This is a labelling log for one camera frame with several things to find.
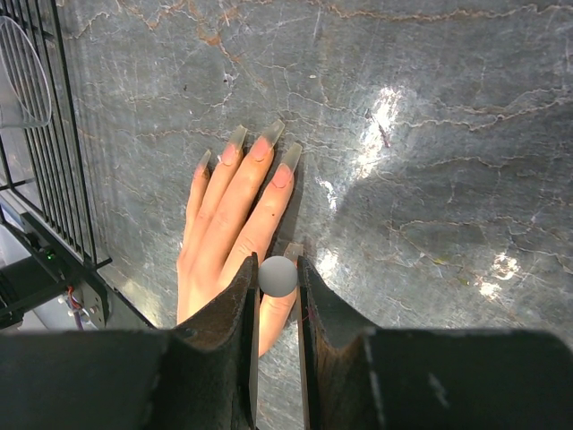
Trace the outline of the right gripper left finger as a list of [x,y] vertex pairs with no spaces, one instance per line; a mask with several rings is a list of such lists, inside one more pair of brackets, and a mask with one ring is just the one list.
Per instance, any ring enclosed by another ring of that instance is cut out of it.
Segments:
[[4,429],[253,429],[258,260],[171,330],[1,338]]

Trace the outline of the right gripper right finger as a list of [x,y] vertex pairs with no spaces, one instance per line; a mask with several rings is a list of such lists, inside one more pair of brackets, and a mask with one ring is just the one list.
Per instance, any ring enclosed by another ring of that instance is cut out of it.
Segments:
[[547,331],[391,329],[298,261],[308,429],[569,429],[572,352]]

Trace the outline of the white nail polish cap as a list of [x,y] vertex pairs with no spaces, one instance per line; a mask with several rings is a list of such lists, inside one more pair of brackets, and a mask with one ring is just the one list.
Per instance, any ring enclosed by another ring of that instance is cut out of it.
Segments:
[[271,297],[286,297],[296,287],[297,269],[295,263],[285,256],[271,256],[258,271],[260,289]]

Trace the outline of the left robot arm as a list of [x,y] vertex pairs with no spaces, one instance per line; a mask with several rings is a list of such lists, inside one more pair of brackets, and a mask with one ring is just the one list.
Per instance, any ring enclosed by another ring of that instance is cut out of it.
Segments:
[[29,213],[10,221],[1,211],[1,231],[27,254],[1,268],[1,327],[14,328],[24,315],[62,297],[74,318],[98,329],[110,316],[107,288],[92,261],[80,259]]

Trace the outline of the mannequin hand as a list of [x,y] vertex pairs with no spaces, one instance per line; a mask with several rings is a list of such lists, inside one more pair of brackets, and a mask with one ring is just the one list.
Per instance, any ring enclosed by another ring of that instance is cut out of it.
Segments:
[[285,128],[268,125],[244,150],[246,128],[230,135],[218,163],[209,169],[206,151],[192,177],[185,226],[176,261],[176,321],[183,323],[225,290],[244,260],[267,255],[295,189],[302,147],[294,143],[275,173],[274,146]]

